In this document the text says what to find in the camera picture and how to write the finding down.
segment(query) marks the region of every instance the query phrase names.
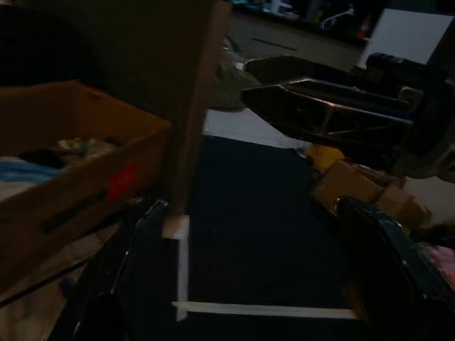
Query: black carpet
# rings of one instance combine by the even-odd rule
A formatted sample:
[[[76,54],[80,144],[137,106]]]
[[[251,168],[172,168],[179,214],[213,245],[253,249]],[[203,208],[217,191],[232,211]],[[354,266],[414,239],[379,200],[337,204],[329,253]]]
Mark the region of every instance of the black carpet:
[[[358,321],[190,314],[171,340],[198,341],[371,341]]]
[[[193,182],[190,299],[346,308],[335,229],[294,151],[207,138]]]

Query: robotic arm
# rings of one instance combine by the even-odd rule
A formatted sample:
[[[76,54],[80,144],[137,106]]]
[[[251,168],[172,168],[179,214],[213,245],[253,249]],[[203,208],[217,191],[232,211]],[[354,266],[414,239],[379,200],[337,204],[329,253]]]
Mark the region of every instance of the robotic arm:
[[[455,183],[455,82],[447,72],[375,53],[343,72],[292,56],[249,61],[262,86],[243,102],[283,134],[342,150],[393,175]]]

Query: open cardboard box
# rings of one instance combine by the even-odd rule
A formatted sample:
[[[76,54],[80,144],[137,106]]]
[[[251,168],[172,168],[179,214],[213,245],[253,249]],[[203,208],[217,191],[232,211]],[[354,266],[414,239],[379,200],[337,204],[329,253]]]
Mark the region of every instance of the open cardboard box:
[[[77,81],[0,90],[0,156],[73,137],[115,151],[0,202],[0,292],[151,185],[171,124]]]
[[[355,197],[377,205],[406,228],[418,229],[432,213],[402,189],[405,182],[406,178],[398,178],[343,160],[335,163],[322,177],[314,191],[314,197],[334,215],[339,197]]]

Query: blue fabric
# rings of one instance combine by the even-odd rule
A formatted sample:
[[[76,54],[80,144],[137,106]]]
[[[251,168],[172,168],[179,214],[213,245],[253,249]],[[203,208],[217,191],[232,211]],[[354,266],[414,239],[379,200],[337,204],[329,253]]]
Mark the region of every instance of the blue fabric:
[[[0,181],[44,183],[56,177],[61,170],[29,162],[0,161]]]

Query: white tape strip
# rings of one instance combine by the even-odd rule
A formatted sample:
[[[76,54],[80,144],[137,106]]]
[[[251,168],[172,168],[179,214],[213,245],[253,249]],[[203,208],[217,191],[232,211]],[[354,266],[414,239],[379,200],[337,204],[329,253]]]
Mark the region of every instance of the white tape strip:
[[[190,217],[188,215],[166,218],[163,238],[178,240],[177,299],[179,301],[188,300],[189,234]],[[186,316],[187,310],[177,307],[177,321],[185,319]]]
[[[280,305],[243,305],[206,302],[173,302],[179,309],[194,313],[226,315],[284,316],[288,318],[331,318],[357,320],[349,309],[286,307]]]

